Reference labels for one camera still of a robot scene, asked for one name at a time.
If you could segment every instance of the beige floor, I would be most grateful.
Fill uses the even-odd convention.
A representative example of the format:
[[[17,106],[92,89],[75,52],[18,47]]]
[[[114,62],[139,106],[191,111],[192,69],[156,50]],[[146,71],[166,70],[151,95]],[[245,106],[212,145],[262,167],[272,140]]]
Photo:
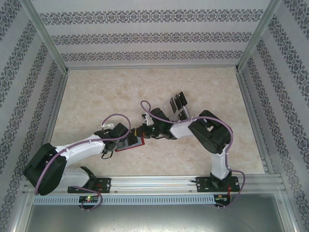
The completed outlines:
[[[233,68],[130,69],[71,71],[52,138],[52,145],[79,141],[100,130],[110,114],[128,116],[133,127],[143,121],[140,101],[160,107],[183,91],[191,116],[207,109],[234,131],[229,164],[246,174],[264,169]],[[111,118],[109,122],[125,119]],[[116,152],[111,159],[100,155],[74,166],[87,166],[96,175],[204,175],[211,172],[211,157],[194,137],[145,140],[146,145]]]

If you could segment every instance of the cable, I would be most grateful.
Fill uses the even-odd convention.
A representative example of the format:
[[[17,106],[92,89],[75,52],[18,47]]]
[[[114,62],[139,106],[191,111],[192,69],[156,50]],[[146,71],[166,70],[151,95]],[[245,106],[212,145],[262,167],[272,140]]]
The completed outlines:
[[[147,103],[148,106],[149,106],[149,109],[146,110],[146,108],[143,106],[143,103]],[[216,122],[219,122],[220,124],[222,124],[223,126],[225,126],[228,130],[228,132],[231,134],[231,142],[230,144],[227,146],[226,150],[225,150],[225,166],[228,170],[230,170],[231,172],[236,172],[236,173],[241,173],[242,176],[243,176],[243,182],[242,182],[242,185],[239,189],[239,192],[237,193],[236,197],[234,198],[234,200],[229,204],[227,205],[226,207],[229,207],[237,198],[238,196],[240,195],[244,185],[245,185],[245,181],[246,181],[246,176],[245,176],[245,173],[240,171],[240,170],[234,170],[234,169],[230,169],[229,166],[228,166],[228,163],[227,163],[227,158],[228,158],[228,151],[229,149],[231,148],[232,144],[233,144],[233,141],[234,141],[234,134],[233,134],[233,131],[232,129],[223,121],[219,120],[219,119],[216,119],[216,118],[213,118],[213,117],[208,117],[208,116],[197,116],[197,117],[192,117],[192,118],[189,118],[189,119],[186,119],[186,120],[182,120],[182,121],[177,121],[177,122],[173,122],[173,121],[167,121],[165,119],[162,119],[162,118],[159,118],[155,115],[153,115],[152,113],[150,113],[150,110],[151,110],[151,105],[148,101],[146,100],[142,100],[140,102],[140,106],[142,107],[142,109],[148,113],[151,117],[154,117],[162,122],[166,122],[166,123],[171,123],[171,124],[179,124],[180,122],[184,123],[184,122],[189,122],[189,121],[195,121],[195,120],[198,120],[198,119],[208,119],[208,120],[213,120],[213,121],[216,121]]]
[[[124,118],[128,121],[128,123],[129,123],[129,129],[128,129],[127,133],[125,133],[123,136],[120,136],[119,138],[83,140],[83,141],[80,141],[80,142],[78,142],[78,143],[72,144],[72,145],[68,146],[67,148],[65,148],[65,149],[63,149],[63,150],[61,150],[61,151],[59,151],[57,154],[55,154],[54,157],[51,158],[51,160],[50,160],[50,161],[48,162],[48,164],[45,166],[45,168],[44,168],[44,170],[43,170],[43,172],[42,172],[42,174],[41,174],[41,176],[40,176],[40,178],[39,178],[39,180],[38,180],[38,182],[37,182],[37,184],[36,184],[36,186],[35,186],[35,190],[34,190],[34,194],[35,194],[35,195],[38,195],[38,194],[39,194],[39,193],[38,193],[38,190],[39,190],[40,184],[41,184],[41,182],[42,182],[42,180],[43,180],[43,177],[45,176],[45,174],[46,174],[48,168],[49,168],[50,165],[54,162],[54,160],[55,160],[58,156],[60,156],[62,153],[67,152],[67,151],[69,151],[71,148],[73,148],[73,147],[75,147],[75,146],[78,146],[78,145],[80,145],[80,144],[92,143],[92,142],[103,142],[103,141],[115,141],[115,140],[119,140],[119,139],[123,139],[123,138],[127,137],[127,135],[128,135],[128,134],[130,133],[130,131],[131,131],[131,122],[130,122],[129,118],[128,118],[127,116],[125,116],[125,115],[122,115],[122,114],[112,114],[112,115],[109,115],[106,119],[104,119],[104,121],[102,122],[101,125],[103,125],[103,124],[107,121],[107,119],[109,119],[109,118],[112,117],[112,116],[121,116],[121,117],[124,117]],[[82,189],[82,190],[94,192],[94,193],[98,194],[98,195],[100,196],[100,198],[103,200],[103,197],[102,197],[101,194],[98,193],[98,192],[95,192],[95,191],[90,190],[90,189],[85,189],[85,188],[82,188],[82,187],[78,187],[77,189]],[[92,209],[97,208],[97,207],[98,207],[99,205],[101,205],[101,204],[102,204],[102,201],[101,201],[97,206],[93,207]]]
[[[103,203],[103,197],[102,197],[102,194],[101,194],[100,192],[96,192],[96,191],[93,191],[93,190],[90,190],[90,189],[87,189],[87,188],[85,189],[85,188],[83,188],[83,187],[78,187],[78,186],[72,186],[72,188],[76,188],[76,189],[80,189],[80,190],[84,190],[84,191],[88,191],[88,192],[95,193],[95,194],[97,194],[97,195],[100,197],[100,199],[101,199],[100,202],[99,202],[99,204],[93,206],[93,207],[90,208],[90,209],[85,209],[85,208],[83,208],[83,205],[84,205],[85,202],[82,202],[81,209],[82,209],[83,211],[86,210],[87,212],[89,212],[89,211],[91,211],[91,210],[94,210],[94,209],[98,208],[98,207]]]

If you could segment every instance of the purple cable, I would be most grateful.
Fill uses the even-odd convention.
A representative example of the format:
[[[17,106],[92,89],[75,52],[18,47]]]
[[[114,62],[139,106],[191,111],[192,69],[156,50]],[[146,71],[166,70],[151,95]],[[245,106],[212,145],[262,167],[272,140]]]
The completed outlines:
[[[143,106],[143,103],[144,103],[144,102],[148,104],[148,106],[149,106],[149,109],[148,109],[148,110],[146,110],[146,108]],[[197,116],[197,117],[189,118],[189,119],[182,120],[182,121],[172,122],[172,121],[167,121],[167,120],[165,120],[165,119],[159,118],[159,117],[153,115],[152,113],[150,113],[151,105],[150,105],[150,103],[149,103],[148,101],[142,100],[142,101],[140,102],[140,106],[141,106],[141,107],[143,108],[143,110],[144,110],[146,113],[148,113],[151,117],[154,117],[154,118],[156,118],[156,119],[158,119],[158,120],[160,120],[160,121],[162,121],[162,122],[167,122],[167,123],[171,123],[171,124],[178,124],[178,123],[180,123],[180,122],[183,123],[183,122],[195,121],[195,120],[198,120],[198,119],[208,119],[208,120],[213,120],[213,121],[219,122],[220,124],[222,124],[223,126],[225,126],[225,127],[227,128],[228,132],[231,134],[231,142],[230,142],[230,144],[227,146],[227,148],[226,148],[226,150],[225,150],[225,166],[226,166],[226,168],[227,168],[228,170],[230,170],[231,172],[241,173],[242,176],[243,176],[242,185],[241,185],[241,187],[240,187],[240,189],[239,189],[238,194],[236,195],[235,199],[234,199],[232,202],[234,202],[234,201],[237,199],[237,197],[240,195],[240,193],[241,193],[241,191],[242,191],[242,189],[243,189],[243,187],[244,187],[244,185],[245,185],[246,176],[245,176],[245,173],[244,173],[244,172],[239,171],[239,170],[233,170],[233,169],[230,169],[230,168],[228,167],[228,163],[227,163],[228,155],[227,155],[227,152],[229,151],[229,149],[231,148],[231,146],[232,146],[232,144],[233,144],[233,141],[234,141],[234,134],[233,134],[232,129],[231,129],[225,122],[223,122],[223,121],[221,121],[221,120],[219,120],[219,119],[216,119],[216,118],[213,118],[213,117],[207,117],[207,116]]]
[[[72,145],[68,146],[67,148],[65,148],[65,149],[63,149],[63,150],[61,150],[61,151],[59,151],[54,157],[51,158],[51,160],[50,160],[50,161],[48,162],[48,164],[45,166],[45,168],[44,168],[44,170],[43,170],[43,172],[42,172],[42,174],[41,174],[41,176],[40,176],[40,178],[39,178],[39,180],[38,180],[38,182],[37,182],[37,185],[35,186],[35,190],[34,190],[34,194],[35,194],[35,195],[38,195],[38,194],[39,194],[39,193],[38,193],[38,190],[39,190],[40,184],[41,184],[42,179],[43,179],[45,173],[47,172],[48,168],[49,168],[50,165],[54,162],[54,160],[55,160],[58,156],[60,156],[62,153],[66,152],[66,151],[70,150],[71,148],[73,148],[73,147],[75,147],[75,146],[78,146],[78,145],[80,145],[80,144],[86,144],[86,143],[91,143],[91,142],[101,142],[101,141],[115,141],[115,140],[118,140],[118,139],[123,139],[123,138],[125,138],[125,137],[130,133],[130,131],[131,131],[131,122],[130,122],[130,120],[129,120],[129,118],[128,118],[127,116],[122,115],[122,114],[112,114],[112,115],[109,115],[106,119],[104,119],[104,121],[102,122],[102,125],[106,122],[107,119],[109,119],[109,118],[112,117],[112,116],[121,116],[121,117],[124,117],[124,118],[128,121],[128,123],[129,123],[129,130],[127,131],[127,133],[126,133],[125,135],[119,137],[119,138],[83,140],[83,141],[80,141],[80,142],[78,142],[78,143],[72,144]]]
[[[86,203],[86,202],[82,202],[82,205],[81,205],[81,209],[84,211],[84,210],[86,210],[86,211],[91,211],[91,210],[94,210],[94,209],[96,209],[96,208],[98,208],[102,203],[103,203],[103,197],[102,197],[102,195],[101,195],[101,193],[99,193],[99,192],[96,192],[96,191],[93,191],[93,190],[90,190],[90,189],[85,189],[85,188],[83,188],[83,187],[78,187],[78,186],[72,186],[73,188],[76,188],[76,189],[80,189],[80,190],[84,190],[84,191],[88,191],[88,192],[92,192],[92,193],[95,193],[95,194],[97,194],[98,196],[100,196],[100,198],[101,198],[101,200],[100,200],[100,203],[99,204],[97,204],[97,205],[95,205],[95,206],[93,206],[92,208],[90,208],[90,209],[84,209],[83,208],[83,205],[84,205],[84,203]]]

